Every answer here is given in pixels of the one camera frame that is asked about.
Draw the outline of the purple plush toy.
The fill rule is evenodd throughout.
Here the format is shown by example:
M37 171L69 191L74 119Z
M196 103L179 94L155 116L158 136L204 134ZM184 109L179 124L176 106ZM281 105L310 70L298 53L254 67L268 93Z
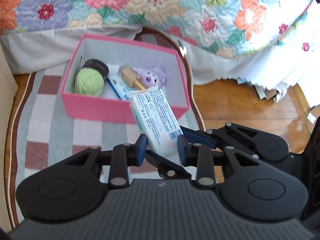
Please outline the purple plush toy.
M155 86L161 88L166 84L167 76L161 68L134 68L133 70L139 75L142 84L146 88Z

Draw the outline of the checkered rug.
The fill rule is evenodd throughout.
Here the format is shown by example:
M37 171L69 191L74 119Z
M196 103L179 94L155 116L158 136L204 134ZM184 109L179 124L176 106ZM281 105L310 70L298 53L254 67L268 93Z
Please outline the checkered rug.
M14 38L32 65L25 75L15 77L19 88L5 142L4 186L12 227L23 220L15 199L16 187L23 179L89 146L109 150L110 139L118 144L133 141L138 134L133 124L68 117L60 89L72 52L86 33L87 29L75 28L2 38L4 54L11 65L15 64L12 55L16 47L10 44Z

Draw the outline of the floral quilt bedspread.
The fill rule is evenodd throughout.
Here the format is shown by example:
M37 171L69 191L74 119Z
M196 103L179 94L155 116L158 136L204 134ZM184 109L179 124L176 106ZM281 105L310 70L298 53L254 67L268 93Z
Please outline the floral quilt bedspread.
M144 25L224 57L283 37L314 0L1 0L1 34Z

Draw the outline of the pink cardboard box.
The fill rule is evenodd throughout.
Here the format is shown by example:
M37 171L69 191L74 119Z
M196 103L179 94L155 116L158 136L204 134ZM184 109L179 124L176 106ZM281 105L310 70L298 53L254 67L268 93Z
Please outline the pink cardboard box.
M189 108L184 64L174 49L85 34L65 73L61 96L69 117L132 124L132 92L162 90L176 118Z

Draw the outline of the green yarn ball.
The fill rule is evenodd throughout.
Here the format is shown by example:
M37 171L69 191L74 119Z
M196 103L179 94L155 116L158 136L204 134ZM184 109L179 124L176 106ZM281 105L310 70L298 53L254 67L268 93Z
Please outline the green yarn ball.
M99 96L109 76L109 68L97 59L87 60L74 80L73 92L87 96Z

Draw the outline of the white blue tissue pack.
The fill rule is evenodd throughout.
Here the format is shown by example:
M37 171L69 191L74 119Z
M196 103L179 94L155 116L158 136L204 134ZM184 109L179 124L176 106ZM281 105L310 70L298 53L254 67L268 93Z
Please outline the white blue tissue pack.
M110 75L108 82L112 86L118 98L122 101L129 101L131 93L135 91L135 88L129 87L126 82L119 75Z

